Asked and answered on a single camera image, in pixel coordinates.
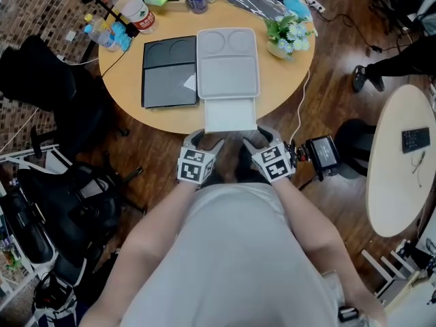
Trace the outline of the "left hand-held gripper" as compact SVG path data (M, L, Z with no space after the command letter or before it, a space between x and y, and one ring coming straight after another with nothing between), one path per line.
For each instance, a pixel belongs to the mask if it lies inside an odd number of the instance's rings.
M184 139L177 159L177 179L179 181L202 185L212 174L217 155L225 140L220 139L211 150L204 151L197 149L203 136L204 130L199 129Z

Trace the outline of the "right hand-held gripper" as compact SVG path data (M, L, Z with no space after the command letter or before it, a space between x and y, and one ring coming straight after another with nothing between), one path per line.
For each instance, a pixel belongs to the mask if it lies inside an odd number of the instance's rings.
M286 149L280 133L266 125L258 125L258 131L268 141L269 147L267 149L255 148L246 138L243 138L243 144L260 173L269 183L291 177L296 170L292 166L290 153Z

